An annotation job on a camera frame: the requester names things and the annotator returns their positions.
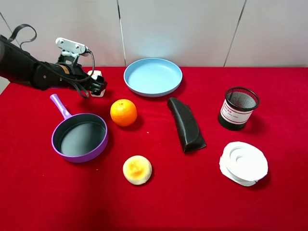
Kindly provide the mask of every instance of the metal bracket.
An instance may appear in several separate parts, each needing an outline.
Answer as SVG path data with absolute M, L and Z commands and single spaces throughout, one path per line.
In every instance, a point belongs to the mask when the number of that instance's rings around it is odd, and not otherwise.
M 72 53 L 72 56 L 74 54 L 79 54 L 82 56 L 88 56 L 89 55 L 89 49 L 84 44 L 74 42 L 65 38 L 57 38 L 56 44 L 59 48 L 62 49 L 62 52 L 65 52 L 65 56 L 68 56 L 68 52 Z

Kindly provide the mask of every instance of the white wall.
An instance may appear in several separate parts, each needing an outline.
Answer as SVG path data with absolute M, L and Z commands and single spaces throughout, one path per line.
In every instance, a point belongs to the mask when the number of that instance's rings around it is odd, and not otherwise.
M 127 64 L 223 66 L 244 0 L 119 0 Z
M 308 65 L 307 10 L 307 0 L 248 0 L 226 66 Z

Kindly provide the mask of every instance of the black mesh cup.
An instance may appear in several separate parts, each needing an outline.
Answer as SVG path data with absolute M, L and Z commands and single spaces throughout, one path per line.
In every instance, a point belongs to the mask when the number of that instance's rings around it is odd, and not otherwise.
M 259 97 L 252 90 L 242 87 L 230 88 L 226 92 L 218 121 L 229 130 L 240 130 L 245 127 L 259 103 Z

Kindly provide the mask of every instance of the label on pencil holder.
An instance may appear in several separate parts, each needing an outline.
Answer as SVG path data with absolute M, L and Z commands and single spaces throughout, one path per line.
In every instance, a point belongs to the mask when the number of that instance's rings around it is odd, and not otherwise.
M 247 122 L 249 119 L 250 115 L 252 114 L 252 111 L 248 112 L 242 112 L 235 110 L 234 108 L 231 108 L 228 104 L 227 101 L 222 105 L 222 108 L 220 110 L 221 116 L 228 122 L 233 123 L 233 124 L 244 124 Z

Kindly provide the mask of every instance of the black strap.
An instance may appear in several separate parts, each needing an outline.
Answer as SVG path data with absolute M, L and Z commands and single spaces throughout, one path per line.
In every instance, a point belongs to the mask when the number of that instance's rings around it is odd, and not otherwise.
M 37 38 L 37 32 L 36 32 L 36 30 L 35 30 L 32 26 L 30 26 L 30 25 L 28 25 L 28 24 L 21 24 L 21 25 L 19 25 L 18 27 L 15 28 L 15 30 L 14 30 L 13 33 L 12 33 L 12 35 L 11 35 L 10 38 L 8 39 L 8 42 L 14 41 L 14 39 L 16 39 L 16 36 L 17 36 L 18 32 L 19 32 L 21 29 L 25 28 L 25 27 L 30 27 L 30 28 L 32 28 L 32 29 L 34 30 L 35 36 L 34 36 L 32 39 L 28 40 L 28 41 L 24 41 L 24 42 L 20 43 L 20 49 L 22 49 L 22 48 L 21 48 L 21 45 L 22 45 L 23 43 L 34 41 L 34 40 Z

